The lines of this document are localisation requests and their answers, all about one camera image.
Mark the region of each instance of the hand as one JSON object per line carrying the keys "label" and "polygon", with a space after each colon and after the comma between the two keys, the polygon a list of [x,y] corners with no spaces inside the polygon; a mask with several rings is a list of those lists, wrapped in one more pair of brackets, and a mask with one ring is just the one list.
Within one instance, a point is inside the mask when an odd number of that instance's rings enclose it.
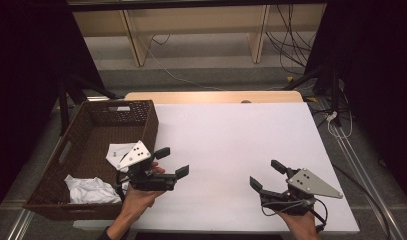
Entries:
{"label": "hand", "polygon": [[[152,163],[152,170],[156,173],[164,173],[165,169]],[[156,198],[165,193],[164,191],[139,191],[128,185],[122,210],[106,233],[110,239],[120,239],[124,233],[137,221],[147,208],[152,207]]]}
{"label": "hand", "polygon": [[277,214],[284,220],[297,240],[318,239],[315,217],[311,212],[307,212],[303,216],[292,216],[283,212],[277,212]]}

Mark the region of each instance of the black sleeve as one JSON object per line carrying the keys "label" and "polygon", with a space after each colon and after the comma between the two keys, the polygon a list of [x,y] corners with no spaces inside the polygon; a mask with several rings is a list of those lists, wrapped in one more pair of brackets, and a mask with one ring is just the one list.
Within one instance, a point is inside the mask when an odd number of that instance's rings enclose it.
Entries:
{"label": "black sleeve", "polygon": [[107,236],[107,229],[108,229],[109,227],[106,227],[105,229],[104,229],[104,232],[100,235],[100,237],[98,237],[97,238],[97,240],[111,240],[110,238],[109,238],[109,236]]}
{"label": "black sleeve", "polygon": [[[104,229],[104,232],[100,235],[100,237],[97,238],[97,240],[112,240],[112,239],[110,239],[109,236],[107,236],[107,229],[108,229],[108,228],[109,228],[109,227],[106,227],[106,228]],[[128,235],[129,235],[129,229],[128,229],[128,231],[126,231],[126,233],[122,236],[121,240],[126,240],[126,239],[128,238]]]}

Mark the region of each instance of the crumpled white paper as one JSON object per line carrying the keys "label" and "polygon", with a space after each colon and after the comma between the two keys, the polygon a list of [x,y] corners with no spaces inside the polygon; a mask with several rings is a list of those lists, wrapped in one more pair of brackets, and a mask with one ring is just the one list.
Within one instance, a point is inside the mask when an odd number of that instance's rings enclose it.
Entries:
{"label": "crumpled white paper", "polygon": [[106,159],[107,161],[112,164],[116,170],[119,170],[123,173],[128,171],[128,168],[118,169],[118,164],[122,160],[122,158],[131,151],[131,149],[135,146],[135,143],[116,143],[110,144],[109,150],[107,151]]}
{"label": "crumpled white paper", "polygon": [[115,189],[100,178],[80,179],[68,175],[65,182],[70,191],[71,203],[117,203],[121,201]]}

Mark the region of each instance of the white tabletop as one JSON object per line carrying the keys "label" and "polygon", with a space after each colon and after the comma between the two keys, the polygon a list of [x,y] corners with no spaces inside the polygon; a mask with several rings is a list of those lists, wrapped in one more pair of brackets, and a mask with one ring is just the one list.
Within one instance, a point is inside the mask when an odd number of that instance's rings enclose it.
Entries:
{"label": "white tabletop", "polygon": [[[155,150],[171,148],[160,166],[173,173],[190,165],[190,174],[156,200],[133,224],[134,231],[288,232],[281,218],[262,213],[259,195],[249,185],[252,176],[266,190],[287,189],[286,176],[270,166],[272,159],[308,168],[343,192],[305,103],[157,104],[156,112]],[[359,231],[345,197],[319,199],[329,210],[326,232]],[[325,216],[321,204],[315,210]],[[101,229],[111,222],[75,221],[74,226]]]}

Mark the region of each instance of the brown wicker basket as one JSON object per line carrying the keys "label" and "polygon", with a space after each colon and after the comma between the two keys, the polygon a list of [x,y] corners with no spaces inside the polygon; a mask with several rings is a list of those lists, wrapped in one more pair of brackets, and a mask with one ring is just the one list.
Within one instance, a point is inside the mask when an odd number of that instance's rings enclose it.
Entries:
{"label": "brown wicker basket", "polygon": [[116,170],[106,160],[109,144],[141,140],[153,152],[158,126],[151,100],[84,102],[24,208],[58,221],[115,219],[121,203],[70,204],[64,179],[98,177],[114,185]]}

